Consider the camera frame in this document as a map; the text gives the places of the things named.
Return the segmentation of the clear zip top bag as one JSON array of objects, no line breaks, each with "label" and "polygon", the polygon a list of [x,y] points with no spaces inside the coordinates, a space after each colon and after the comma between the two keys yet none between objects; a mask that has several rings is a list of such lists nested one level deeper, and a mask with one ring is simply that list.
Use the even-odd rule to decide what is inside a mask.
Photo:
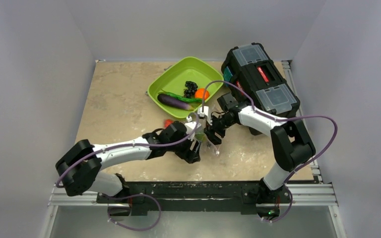
[{"label": "clear zip top bag", "polygon": [[208,135],[206,130],[212,126],[212,115],[209,106],[200,106],[197,110],[197,116],[200,123],[200,128],[197,130],[196,138],[201,141],[202,151],[210,151],[214,156],[220,155],[220,146],[215,145]]}]

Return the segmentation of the green fake bean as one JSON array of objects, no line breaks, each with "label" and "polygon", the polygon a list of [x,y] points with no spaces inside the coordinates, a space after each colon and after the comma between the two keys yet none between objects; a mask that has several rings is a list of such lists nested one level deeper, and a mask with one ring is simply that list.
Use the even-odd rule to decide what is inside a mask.
[{"label": "green fake bean", "polygon": [[161,94],[166,94],[167,96],[173,97],[175,99],[178,99],[179,101],[185,102],[185,103],[202,103],[202,99],[200,98],[187,98],[178,94],[174,94],[171,92],[166,92],[162,90]]}]

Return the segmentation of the orange fake fruit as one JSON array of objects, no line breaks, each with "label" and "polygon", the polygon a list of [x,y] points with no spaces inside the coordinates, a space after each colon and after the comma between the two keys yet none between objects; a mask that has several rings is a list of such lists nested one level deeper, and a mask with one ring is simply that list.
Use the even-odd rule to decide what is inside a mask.
[{"label": "orange fake fruit", "polygon": [[207,90],[205,90],[204,88],[199,88],[194,93],[194,97],[196,99],[201,99],[201,100],[205,101],[210,97],[210,93]]}]

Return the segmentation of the dark fake grape bunch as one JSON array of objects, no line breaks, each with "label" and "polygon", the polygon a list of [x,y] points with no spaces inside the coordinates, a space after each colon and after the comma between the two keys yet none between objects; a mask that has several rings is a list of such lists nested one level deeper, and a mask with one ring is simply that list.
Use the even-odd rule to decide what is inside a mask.
[{"label": "dark fake grape bunch", "polygon": [[187,98],[194,97],[194,93],[198,89],[198,85],[193,81],[186,81],[185,82],[185,89],[183,91],[184,96]]}]

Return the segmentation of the purple fake eggplant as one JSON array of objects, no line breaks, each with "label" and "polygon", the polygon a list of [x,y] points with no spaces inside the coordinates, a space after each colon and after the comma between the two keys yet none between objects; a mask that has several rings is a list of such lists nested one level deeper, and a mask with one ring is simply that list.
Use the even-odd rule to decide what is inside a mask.
[{"label": "purple fake eggplant", "polygon": [[167,94],[159,94],[157,96],[157,100],[166,105],[166,106],[169,106],[169,107],[173,107],[173,108],[176,108],[176,109],[181,109],[181,110],[186,110],[186,111],[193,111],[194,110],[194,107],[186,102],[183,102],[183,101],[180,101],[179,99],[177,98],[174,98],[172,96],[169,96]]}]

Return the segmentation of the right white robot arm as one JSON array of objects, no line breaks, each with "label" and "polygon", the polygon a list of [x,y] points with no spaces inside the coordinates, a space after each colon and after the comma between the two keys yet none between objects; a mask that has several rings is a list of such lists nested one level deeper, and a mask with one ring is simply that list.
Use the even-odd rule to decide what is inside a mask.
[{"label": "right white robot arm", "polygon": [[221,144],[226,129],[235,124],[247,126],[271,139],[275,163],[260,180],[258,194],[263,201],[272,201],[290,173],[316,154],[303,121],[260,111],[245,102],[238,102],[230,93],[219,97],[217,102],[222,109],[219,116],[213,116],[206,106],[198,110],[199,116],[206,119],[204,133],[214,145]]}]

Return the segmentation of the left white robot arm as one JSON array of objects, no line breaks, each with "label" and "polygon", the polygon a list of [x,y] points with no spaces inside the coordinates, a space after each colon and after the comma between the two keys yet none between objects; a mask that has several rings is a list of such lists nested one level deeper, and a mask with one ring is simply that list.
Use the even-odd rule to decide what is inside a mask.
[{"label": "left white robot arm", "polygon": [[167,152],[175,153],[189,164],[198,162],[199,143],[194,137],[200,127],[195,121],[174,121],[165,129],[159,128],[126,142],[91,144],[83,139],[57,161],[56,187],[64,188],[68,196],[93,191],[116,203],[124,202],[131,195],[125,178],[120,174],[107,174],[104,169],[162,157]]}]

